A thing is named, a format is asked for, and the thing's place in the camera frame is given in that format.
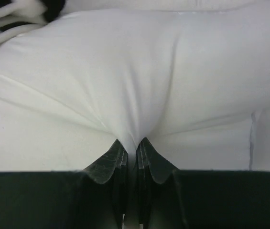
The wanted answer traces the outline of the black white checkered pillowcase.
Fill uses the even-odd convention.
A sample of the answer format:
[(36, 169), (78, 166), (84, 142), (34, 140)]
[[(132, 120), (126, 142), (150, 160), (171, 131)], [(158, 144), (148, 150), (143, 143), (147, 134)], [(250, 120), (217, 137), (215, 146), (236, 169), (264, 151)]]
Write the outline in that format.
[(0, 0), (0, 45), (58, 18), (65, 0)]

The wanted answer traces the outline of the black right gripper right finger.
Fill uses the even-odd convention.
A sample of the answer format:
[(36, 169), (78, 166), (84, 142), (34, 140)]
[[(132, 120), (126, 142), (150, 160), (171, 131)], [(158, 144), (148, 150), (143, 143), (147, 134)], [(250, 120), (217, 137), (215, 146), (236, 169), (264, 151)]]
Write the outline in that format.
[(145, 229), (270, 229), (270, 172), (181, 170), (147, 138), (137, 162)]

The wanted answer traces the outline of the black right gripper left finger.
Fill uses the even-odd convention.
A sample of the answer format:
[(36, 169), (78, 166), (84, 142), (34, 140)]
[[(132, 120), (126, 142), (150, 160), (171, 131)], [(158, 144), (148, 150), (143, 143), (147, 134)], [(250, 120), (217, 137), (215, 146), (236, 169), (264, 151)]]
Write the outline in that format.
[(80, 171), (0, 172), (0, 229), (120, 229), (128, 155), (119, 141)]

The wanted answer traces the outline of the white pillow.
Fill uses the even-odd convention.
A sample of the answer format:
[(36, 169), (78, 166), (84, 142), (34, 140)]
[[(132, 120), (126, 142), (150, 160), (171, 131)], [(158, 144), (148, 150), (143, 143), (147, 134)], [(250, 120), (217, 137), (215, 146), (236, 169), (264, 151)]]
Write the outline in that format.
[(270, 105), (270, 0), (67, 14), (0, 42), (0, 171), (79, 170), (147, 137), (176, 166), (248, 169)]

